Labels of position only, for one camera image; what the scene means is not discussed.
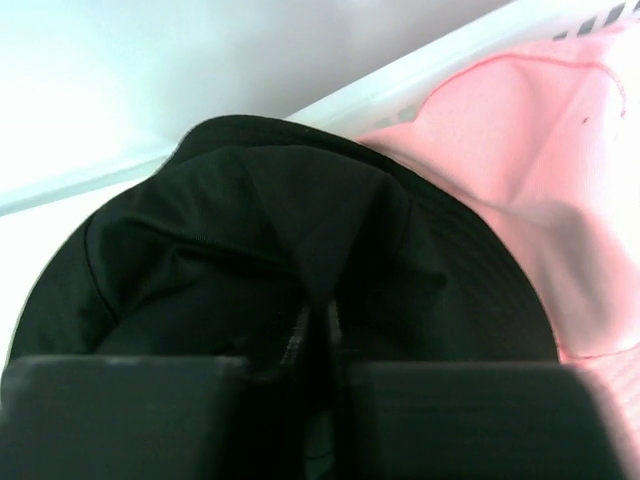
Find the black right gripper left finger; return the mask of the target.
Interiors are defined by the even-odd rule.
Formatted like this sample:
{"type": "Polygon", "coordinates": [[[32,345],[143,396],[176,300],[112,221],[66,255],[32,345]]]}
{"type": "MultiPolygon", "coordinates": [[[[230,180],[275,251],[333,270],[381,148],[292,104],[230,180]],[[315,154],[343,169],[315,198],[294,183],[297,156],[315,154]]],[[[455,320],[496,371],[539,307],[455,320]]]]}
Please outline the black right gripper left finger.
{"type": "Polygon", "coordinates": [[[1,385],[5,479],[299,479],[312,313],[238,357],[31,356],[1,385]]]}

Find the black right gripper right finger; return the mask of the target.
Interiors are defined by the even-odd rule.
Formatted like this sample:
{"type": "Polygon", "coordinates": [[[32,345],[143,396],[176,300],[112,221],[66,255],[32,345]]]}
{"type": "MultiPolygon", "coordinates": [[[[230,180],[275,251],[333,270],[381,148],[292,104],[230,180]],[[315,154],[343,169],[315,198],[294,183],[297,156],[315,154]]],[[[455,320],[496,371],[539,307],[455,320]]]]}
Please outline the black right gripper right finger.
{"type": "Polygon", "coordinates": [[[325,317],[339,479],[626,479],[584,373],[549,363],[357,362],[325,317]]]}

